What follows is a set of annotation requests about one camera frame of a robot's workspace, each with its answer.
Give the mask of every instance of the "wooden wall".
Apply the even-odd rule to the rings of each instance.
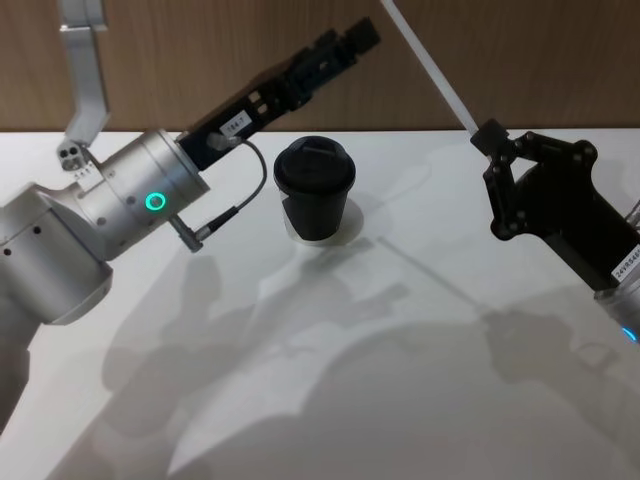
[[[104,0],[113,130],[183,129],[328,28],[382,43],[276,130],[458,128],[378,0]],[[640,126],[637,0],[397,0],[478,121]],[[0,0],[0,130],[73,113],[55,0]]]

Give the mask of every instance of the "green led ring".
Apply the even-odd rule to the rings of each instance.
[[[147,210],[151,210],[152,212],[158,212],[162,210],[167,205],[167,197],[165,197],[160,192],[153,192],[147,195],[147,199],[144,202]]]

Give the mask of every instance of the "cup lid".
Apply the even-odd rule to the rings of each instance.
[[[356,167],[339,143],[319,136],[302,137],[278,155],[274,178],[285,193],[330,195],[346,192]]]

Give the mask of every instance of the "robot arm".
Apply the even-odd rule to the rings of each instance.
[[[177,141],[164,130],[146,132],[98,162],[88,147],[108,116],[94,42],[104,26],[100,3],[60,0],[77,113],[57,154],[75,182],[60,191],[27,186],[0,208],[0,398],[7,403],[0,404],[0,432],[26,385],[38,326],[68,324],[91,310],[111,287],[107,262],[166,222],[197,251],[242,206],[192,231],[178,215],[208,191],[199,172],[303,106],[379,41],[366,18],[343,36],[331,30]]]
[[[500,240],[540,237],[593,289],[596,301],[637,342],[640,338],[640,234],[638,207],[625,219],[595,190],[598,157],[586,140],[569,143],[527,132],[511,140],[495,120],[471,143],[490,158],[483,177]],[[511,164],[536,163],[517,181]]]

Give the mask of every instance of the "black cable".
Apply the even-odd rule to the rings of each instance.
[[[249,205],[249,203],[251,203],[258,196],[258,194],[262,191],[265,184],[267,183],[267,162],[265,161],[260,149],[256,147],[252,142],[250,142],[249,140],[240,139],[239,137],[226,138],[223,135],[211,134],[209,135],[208,143],[209,146],[215,150],[221,150],[229,147],[234,148],[235,146],[240,144],[246,145],[255,152],[255,154],[258,156],[258,160],[260,160],[260,166],[262,167],[262,179],[260,180],[260,183],[253,191],[253,193],[245,198],[242,203],[229,208],[227,211],[225,211],[221,215],[218,215],[204,227],[198,229],[198,231],[195,232],[196,239],[200,242],[212,235],[225,223],[235,217],[240,210]]]
[[[262,152],[258,147],[254,145],[253,142],[250,142],[249,140],[242,140],[241,143],[249,147],[251,150],[253,150],[255,154],[258,156],[258,160],[260,160],[260,165],[262,166],[262,180],[260,180],[260,183],[258,184],[256,189],[253,191],[253,193],[249,195],[241,204],[236,206],[238,210],[242,210],[244,207],[249,205],[249,203],[251,203],[253,199],[255,199],[258,196],[258,194],[264,188],[264,185],[267,183],[267,162],[265,161],[264,156],[262,155]]]

